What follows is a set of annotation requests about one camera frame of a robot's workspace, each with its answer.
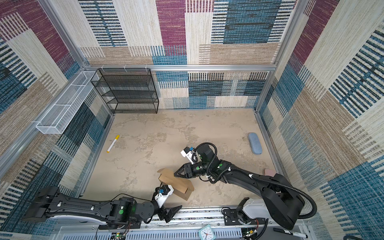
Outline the brown cardboard box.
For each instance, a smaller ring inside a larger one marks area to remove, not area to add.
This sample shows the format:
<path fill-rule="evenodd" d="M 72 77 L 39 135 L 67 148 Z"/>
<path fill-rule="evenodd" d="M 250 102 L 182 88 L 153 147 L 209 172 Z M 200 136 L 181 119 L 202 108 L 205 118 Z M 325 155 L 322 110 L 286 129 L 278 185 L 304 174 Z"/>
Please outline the brown cardboard box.
<path fill-rule="evenodd" d="M 158 170 L 159 181 L 163 185 L 171 185 L 174 189 L 174 194 L 181 199 L 187 201 L 195 190 L 192 182 L 188 179 L 178 178 L 174 176 L 174 172 L 170 169 L 164 168 Z"/>

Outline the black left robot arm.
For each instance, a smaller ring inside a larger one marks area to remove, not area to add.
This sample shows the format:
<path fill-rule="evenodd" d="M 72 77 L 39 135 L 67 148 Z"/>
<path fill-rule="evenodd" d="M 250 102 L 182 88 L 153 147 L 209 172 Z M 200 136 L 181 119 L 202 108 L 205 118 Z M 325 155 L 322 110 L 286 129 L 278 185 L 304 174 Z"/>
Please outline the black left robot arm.
<path fill-rule="evenodd" d="M 147 224 L 152 217 L 158 216 L 168 223 L 182 209 L 182 206 L 164 207 L 172 193 L 171 186 L 162 186 L 156 188 L 152 200 L 143 203 L 130 196 L 92 201 L 70 197 L 61 193 L 59 187 L 51 186 L 38 191 L 22 220 L 42 223 L 49 218 L 68 218 L 119 227 L 142 222 Z"/>

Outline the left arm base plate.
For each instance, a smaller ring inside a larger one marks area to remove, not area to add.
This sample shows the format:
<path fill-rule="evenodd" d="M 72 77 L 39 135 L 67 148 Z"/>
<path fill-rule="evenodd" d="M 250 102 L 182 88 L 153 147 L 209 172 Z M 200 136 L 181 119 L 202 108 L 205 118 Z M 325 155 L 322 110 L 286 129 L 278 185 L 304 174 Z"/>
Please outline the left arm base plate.
<path fill-rule="evenodd" d="M 131 229 L 139 229 L 142 224 L 142 220 L 137 220 L 136 218 L 131 219 L 130 221 L 123 223 L 123 224 L 114 224 L 109 223 L 107 225 L 99 225 L 98 230 L 119 230 L 119 229 L 128 229 L 129 226 Z"/>

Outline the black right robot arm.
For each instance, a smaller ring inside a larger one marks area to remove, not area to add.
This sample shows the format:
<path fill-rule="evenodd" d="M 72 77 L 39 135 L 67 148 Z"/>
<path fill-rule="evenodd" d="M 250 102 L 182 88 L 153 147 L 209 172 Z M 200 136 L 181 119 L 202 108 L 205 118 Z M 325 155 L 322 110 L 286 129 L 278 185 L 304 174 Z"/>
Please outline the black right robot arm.
<path fill-rule="evenodd" d="M 305 206 L 305 194 L 294 188 L 284 176 L 254 174 L 220 160 L 209 145 L 203 145 L 202 148 L 190 154 L 199 161 L 182 165 L 174 172 L 175 177 L 192 179 L 205 175 L 211 184 L 221 181 L 257 194 L 264 200 L 272 219 L 288 230 L 294 228 L 298 219 L 304 218 L 301 211 Z"/>

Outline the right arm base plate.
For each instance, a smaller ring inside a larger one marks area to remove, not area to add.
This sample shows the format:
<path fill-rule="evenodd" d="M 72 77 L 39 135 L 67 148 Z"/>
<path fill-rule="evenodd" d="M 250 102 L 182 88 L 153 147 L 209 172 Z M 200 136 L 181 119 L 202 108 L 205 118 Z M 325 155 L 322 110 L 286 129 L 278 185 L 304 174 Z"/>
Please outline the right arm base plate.
<path fill-rule="evenodd" d="M 221 208 L 224 216 L 225 226 L 235 225 L 264 225 L 267 221 L 265 218 L 250 219 L 243 212 L 228 207 Z"/>

